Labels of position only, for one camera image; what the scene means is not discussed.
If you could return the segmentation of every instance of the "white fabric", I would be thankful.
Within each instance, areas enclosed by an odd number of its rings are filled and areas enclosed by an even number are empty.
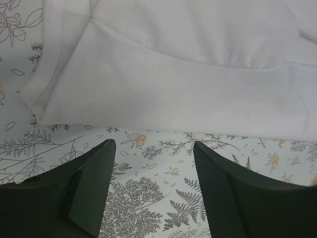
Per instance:
[[[297,17],[300,33],[317,42],[317,1],[285,0]]]
[[[99,0],[62,73],[21,96],[45,124],[317,140],[301,44],[284,0]]]

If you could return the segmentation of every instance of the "floral patterned surface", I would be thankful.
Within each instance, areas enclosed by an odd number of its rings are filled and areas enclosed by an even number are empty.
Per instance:
[[[21,182],[115,139],[102,238],[210,237],[193,158],[195,141],[265,176],[317,185],[315,142],[38,124],[18,94],[45,48],[42,1],[1,2],[0,184]]]

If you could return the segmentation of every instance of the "small orange fruit illustration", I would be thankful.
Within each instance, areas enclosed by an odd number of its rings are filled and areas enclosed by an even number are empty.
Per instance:
[[[278,155],[275,155],[275,156],[273,156],[273,158],[272,158],[272,163],[274,164],[275,162],[278,162],[278,159],[279,159],[279,156]]]

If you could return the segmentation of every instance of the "orange flower illustration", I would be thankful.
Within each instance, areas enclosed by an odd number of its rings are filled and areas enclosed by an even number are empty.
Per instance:
[[[268,154],[268,157],[270,160],[268,161],[269,163],[265,164],[266,166],[271,166],[271,173],[273,170],[275,170],[276,166],[278,166],[278,160],[279,156],[274,153],[273,155]]]

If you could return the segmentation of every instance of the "gray plant drawing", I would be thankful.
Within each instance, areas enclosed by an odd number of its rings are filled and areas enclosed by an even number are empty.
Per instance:
[[[164,231],[169,230],[174,226],[180,227],[182,224],[189,226],[190,220],[198,223],[198,217],[203,221],[207,218],[198,180],[184,178],[184,182],[192,189],[192,191],[176,190],[176,193],[183,199],[183,202],[169,201],[176,212],[167,213],[170,218],[165,219],[166,223],[164,224]]]
[[[108,192],[102,238],[144,238],[160,228],[162,215],[150,211],[150,206],[164,199],[156,182],[142,177],[129,179],[125,184],[111,184],[114,192]]]

